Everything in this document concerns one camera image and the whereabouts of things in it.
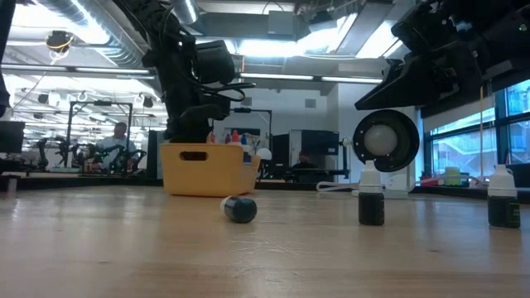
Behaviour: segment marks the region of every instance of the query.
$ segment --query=glass window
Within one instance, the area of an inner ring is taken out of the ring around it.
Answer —
[[[510,125],[510,163],[530,163],[530,122],[522,121]]]
[[[494,129],[484,130],[484,175],[494,173],[497,163],[497,137]],[[480,176],[480,132],[446,137],[432,143],[432,165],[435,174],[446,172],[447,166],[455,166],[460,172]]]
[[[508,116],[530,112],[530,79],[506,88]]]
[[[482,113],[482,122],[486,123],[489,121],[495,120],[495,109],[488,108]],[[470,127],[476,124],[480,124],[480,113],[462,118],[460,120],[454,121],[453,123],[446,124],[442,127],[434,129],[431,131],[431,135],[436,135],[438,133],[450,132],[459,128]]]

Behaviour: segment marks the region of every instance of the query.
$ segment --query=small black bottle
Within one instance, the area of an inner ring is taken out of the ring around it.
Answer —
[[[250,223],[258,213],[253,199],[231,195],[221,202],[221,212],[238,224]]]
[[[517,189],[505,165],[497,165],[489,178],[488,222],[501,228],[521,227]]]
[[[384,224],[384,196],[381,175],[373,165],[366,161],[359,183],[359,223],[364,225]]]

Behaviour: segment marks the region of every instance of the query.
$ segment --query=man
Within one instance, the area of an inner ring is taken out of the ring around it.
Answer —
[[[300,151],[298,154],[298,163],[292,166],[293,170],[299,169],[318,169],[318,166],[313,165],[309,162],[309,154],[306,152]]]
[[[101,149],[110,148],[112,146],[121,145],[127,150],[127,138],[125,136],[125,132],[127,132],[127,124],[126,123],[116,123],[114,126],[114,135],[111,137],[106,137],[103,140],[99,141],[97,146]],[[136,147],[134,146],[133,142],[129,141],[129,152],[133,152],[136,150]],[[103,159],[103,164],[100,165],[102,169],[108,169],[110,163],[116,158],[116,156],[119,153],[119,149],[115,149],[111,151],[108,156],[106,156]],[[131,158],[127,161],[127,167],[131,166],[134,161],[134,156],[131,156]]]

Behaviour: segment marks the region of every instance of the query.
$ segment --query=yellow basket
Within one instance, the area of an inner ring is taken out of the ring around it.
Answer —
[[[171,195],[223,197],[254,190],[259,157],[244,165],[243,148],[228,144],[163,144],[164,189]]]

